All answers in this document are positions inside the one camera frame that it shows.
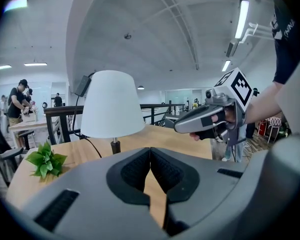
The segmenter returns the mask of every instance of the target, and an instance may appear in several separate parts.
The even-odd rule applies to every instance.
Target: ceiling light
[[[26,67],[31,67],[31,66],[46,66],[47,63],[25,63],[24,65]]]
[[[0,70],[4,70],[4,69],[10,69],[11,66],[10,65],[4,65],[4,66],[0,66]]]
[[[222,69],[222,72],[224,72],[224,71],[227,70],[227,68],[228,68],[228,66],[229,66],[229,64],[230,64],[230,62],[231,62],[231,60],[226,60],[226,61],[225,61],[225,64],[224,64],[223,69]]]
[[[242,32],[244,31],[244,27],[246,24],[248,9],[249,9],[249,1],[242,0],[240,4],[240,16],[239,16],[238,27],[235,33],[235,38],[238,39],[241,38]]]
[[[27,7],[27,6],[28,6],[27,0],[11,0],[4,8],[4,12],[12,9]]]

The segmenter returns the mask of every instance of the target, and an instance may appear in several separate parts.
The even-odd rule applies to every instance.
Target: hand
[[[233,110],[230,110],[230,109],[225,109],[224,110],[225,112],[225,120],[230,122],[230,123],[234,123],[235,122],[235,112]],[[215,123],[218,121],[218,116],[216,114],[212,115],[211,116],[211,119],[212,119],[212,122]],[[198,135],[196,135],[194,132],[191,132],[190,134],[190,137],[193,138],[196,142],[198,140],[200,140],[200,137]]]

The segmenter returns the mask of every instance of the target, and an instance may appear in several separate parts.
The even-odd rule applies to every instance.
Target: white lamp shade
[[[84,102],[81,133],[93,138],[117,138],[145,127],[134,79],[123,72],[96,72]]]

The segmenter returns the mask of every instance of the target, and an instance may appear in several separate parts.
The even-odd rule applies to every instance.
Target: floor
[[[43,144],[48,136],[48,130],[38,129],[34,132],[34,134],[35,134],[36,145],[38,145],[39,143]],[[13,141],[9,135],[6,136],[6,140],[11,147],[14,146]],[[211,150],[212,150],[212,159],[221,160],[225,155],[226,144],[219,143],[215,139],[211,139],[210,142],[211,142]],[[257,131],[255,131],[253,134],[253,138],[247,139],[247,143],[249,143],[250,146],[248,147],[248,145],[246,144],[247,147],[244,150],[242,162],[248,164],[249,160],[251,159],[251,156],[253,156],[256,152],[270,149],[273,144],[271,142],[268,144],[267,142],[268,142],[267,138],[261,135],[257,136]],[[30,148],[35,147],[35,143],[32,137],[29,138],[29,146]],[[1,198],[5,198],[7,190],[8,188],[5,182],[3,181],[0,173],[0,197]]]

